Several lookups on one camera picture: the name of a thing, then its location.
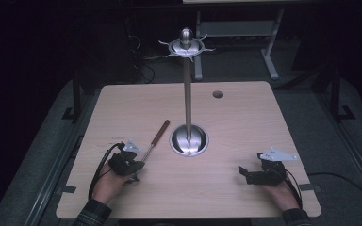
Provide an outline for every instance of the gray floor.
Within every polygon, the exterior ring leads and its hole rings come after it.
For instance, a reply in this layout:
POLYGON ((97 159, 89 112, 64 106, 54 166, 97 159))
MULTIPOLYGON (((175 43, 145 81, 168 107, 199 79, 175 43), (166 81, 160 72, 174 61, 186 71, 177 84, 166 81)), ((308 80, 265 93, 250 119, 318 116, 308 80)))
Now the gray floor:
MULTIPOLYGON (((204 55, 204 82, 264 80, 276 87, 301 73, 290 70, 298 40, 279 40, 275 44, 271 56, 281 76, 277 81, 269 78, 259 52, 265 41, 246 40, 243 43, 232 48, 220 46, 218 53, 204 55)), ((154 56, 155 52, 152 52, 149 57, 154 56)), ((148 65, 155 70, 154 83, 183 81, 182 65, 177 59, 161 59, 148 65)), ((145 69, 144 72, 149 76, 151 71, 145 69)), ((329 93, 313 93, 310 89, 312 81, 313 78, 309 78, 292 89, 274 92, 305 169, 308 173, 336 173, 362 187, 362 174, 351 154, 354 149, 362 156, 360 97, 353 86, 342 80, 341 104, 349 106, 356 120, 336 123, 327 109, 329 93)), ((61 119, 66 108, 73 105, 71 83, 63 88, 1 202, 0 225, 72 224, 71 220, 56 217, 56 207, 74 161, 68 157, 76 156, 72 149, 84 134, 98 97, 99 91, 95 95, 82 96, 82 117, 72 124, 61 119), (57 177, 60 177, 58 184, 56 181, 46 183, 46 179, 57 177)), ((336 176, 309 178, 317 190, 322 209, 321 215, 313 218, 314 225, 362 225, 362 192, 358 188, 336 176)), ((280 218, 254 219, 253 225, 284 225, 284 222, 280 218)))

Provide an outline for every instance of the hand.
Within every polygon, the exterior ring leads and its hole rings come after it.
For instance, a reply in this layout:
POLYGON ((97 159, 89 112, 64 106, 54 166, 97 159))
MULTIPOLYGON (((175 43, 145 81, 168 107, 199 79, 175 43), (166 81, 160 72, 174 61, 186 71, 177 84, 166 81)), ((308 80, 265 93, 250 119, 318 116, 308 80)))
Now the hand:
POLYGON ((293 196, 292 190, 285 181, 277 186, 260 186, 265 190, 272 201, 280 208, 283 212, 288 209, 299 208, 299 204, 293 196))
POLYGON ((108 165, 102 167, 99 180, 93 189, 92 198, 103 203, 108 204, 114 197, 116 197, 122 190, 124 182, 126 182, 131 175, 119 176, 108 165))

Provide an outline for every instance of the dark sleeve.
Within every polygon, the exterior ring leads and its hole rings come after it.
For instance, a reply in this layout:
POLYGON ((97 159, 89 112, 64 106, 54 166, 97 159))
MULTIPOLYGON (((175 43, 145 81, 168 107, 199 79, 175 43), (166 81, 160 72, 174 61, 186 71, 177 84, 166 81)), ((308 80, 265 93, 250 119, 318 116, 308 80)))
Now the dark sleeve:
POLYGON ((289 209, 282 213, 287 226, 311 226, 311 220, 303 209, 289 209))
POLYGON ((75 219, 75 226, 102 226, 111 213, 106 205, 90 199, 75 219))

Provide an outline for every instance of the table top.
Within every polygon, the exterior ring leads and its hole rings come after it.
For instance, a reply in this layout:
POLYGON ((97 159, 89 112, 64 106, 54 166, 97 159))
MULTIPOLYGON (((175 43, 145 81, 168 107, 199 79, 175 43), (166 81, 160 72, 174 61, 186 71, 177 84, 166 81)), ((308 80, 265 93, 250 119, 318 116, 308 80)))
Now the table top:
MULTIPOLYGON (((63 193, 59 218, 76 218, 103 155, 132 139, 141 160, 165 120, 170 125, 139 174, 108 206, 111 218, 267 218, 281 212, 259 187, 247 185, 238 166, 261 171, 256 153, 274 147, 298 155, 267 82, 193 83, 192 123, 206 130, 206 151, 195 157, 175 153, 170 134, 185 124, 184 84, 120 85, 102 89, 63 193), (219 90, 221 99, 212 93, 219 90)), ((309 184, 300 160, 284 165, 299 184, 309 184)), ((313 190, 302 191, 304 210, 321 213, 313 190)))

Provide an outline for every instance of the circular metal base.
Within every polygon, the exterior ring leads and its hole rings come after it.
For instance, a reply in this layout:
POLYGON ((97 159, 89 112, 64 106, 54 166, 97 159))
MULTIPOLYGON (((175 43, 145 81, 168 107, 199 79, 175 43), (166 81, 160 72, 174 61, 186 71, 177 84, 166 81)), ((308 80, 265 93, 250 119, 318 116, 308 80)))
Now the circular metal base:
POLYGON ((170 144, 175 153, 185 157, 193 157, 206 150, 208 135, 201 127, 192 125, 190 142, 188 143, 187 126, 180 125, 170 134, 170 144))

